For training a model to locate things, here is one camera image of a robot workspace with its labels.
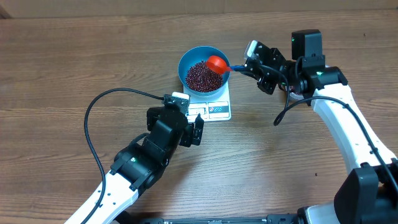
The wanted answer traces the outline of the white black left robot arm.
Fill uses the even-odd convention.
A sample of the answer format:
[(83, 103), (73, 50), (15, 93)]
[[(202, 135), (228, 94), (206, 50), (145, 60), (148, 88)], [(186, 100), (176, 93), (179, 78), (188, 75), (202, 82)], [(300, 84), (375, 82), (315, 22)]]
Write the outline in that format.
[(67, 223), (111, 223), (162, 177), (177, 146), (200, 144), (203, 126), (200, 115), (189, 123), (176, 106), (149, 108), (149, 132), (116, 154), (105, 182)]

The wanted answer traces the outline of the red scoop with blue handle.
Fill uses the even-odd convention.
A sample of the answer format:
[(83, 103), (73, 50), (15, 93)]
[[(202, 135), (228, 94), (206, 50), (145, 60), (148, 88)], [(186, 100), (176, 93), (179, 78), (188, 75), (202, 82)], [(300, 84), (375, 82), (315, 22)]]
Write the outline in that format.
[(205, 65), (219, 75), (227, 72), (243, 72), (247, 69), (244, 65), (230, 65), (226, 58), (217, 55), (211, 55)]

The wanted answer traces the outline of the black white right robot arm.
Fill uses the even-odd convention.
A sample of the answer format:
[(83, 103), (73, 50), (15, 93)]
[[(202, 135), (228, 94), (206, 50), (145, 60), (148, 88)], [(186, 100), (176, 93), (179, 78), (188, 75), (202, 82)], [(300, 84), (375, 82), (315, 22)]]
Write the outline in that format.
[(326, 124), (348, 173), (331, 202), (299, 209), (297, 223), (396, 223), (396, 155), (366, 121), (343, 72), (326, 64), (321, 32), (295, 31), (291, 43), (287, 60), (276, 48), (250, 42), (241, 73), (267, 94), (279, 87), (300, 95)]

